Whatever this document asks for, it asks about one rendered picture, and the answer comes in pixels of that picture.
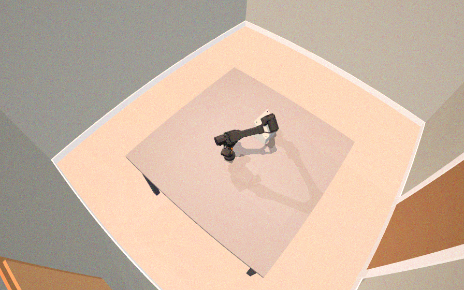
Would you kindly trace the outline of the dark grey round pedestal with shaft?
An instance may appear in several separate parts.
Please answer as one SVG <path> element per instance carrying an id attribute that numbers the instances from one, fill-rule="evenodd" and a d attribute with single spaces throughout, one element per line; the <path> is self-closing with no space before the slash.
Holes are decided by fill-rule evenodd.
<path id="1" fill-rule="evenodd" d="M 225 157 L 224 158 L 227 160 L 227 161 L 232 161 L 234 158 L 235 158 L 235 152 L 233 151 L 232 154 L 230 155 L 230 157 Z"/>

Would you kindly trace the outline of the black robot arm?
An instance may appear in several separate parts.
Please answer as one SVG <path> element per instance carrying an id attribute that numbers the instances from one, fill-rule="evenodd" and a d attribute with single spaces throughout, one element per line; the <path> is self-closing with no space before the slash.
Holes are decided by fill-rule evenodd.
<path id="1" fill-rule="evenodd" d="M 223 145 L 224 147 L 227 144 L 234 144 L 237 143 L 240 139 L 247 136 L 252 136 L 256 134 L 263 134 L 263 133 L 273 133 L 278 131 L 279 126 L 275 117 L 275 114 L 269 114 L 261 118 L 262 124 L 258 125 L 254 128 L 249 128 L 245 130 L 230 130 L 225 132 L 222 135 L 214 137 L 214 141 L 217 146 Z M 265 132 L 264 126 L 268 125 L 270 132 Z"/>

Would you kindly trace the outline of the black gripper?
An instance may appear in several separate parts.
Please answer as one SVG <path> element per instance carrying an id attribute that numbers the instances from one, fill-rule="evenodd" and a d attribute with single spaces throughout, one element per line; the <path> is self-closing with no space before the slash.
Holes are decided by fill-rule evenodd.
<path id="1" fill-rule="evenodd" d="M 227 144 L 226 143 L 226 148 L 223 148 L 222 151 L 221 151 L 221 155 L 222 156 L 225 156 L 225 157 L 230 157 L 231 153 L 232 153 L 232 150 L 231 148 L 233 148 L 233 146 L 235 145 L 236 143 L 234 144 Z"/>

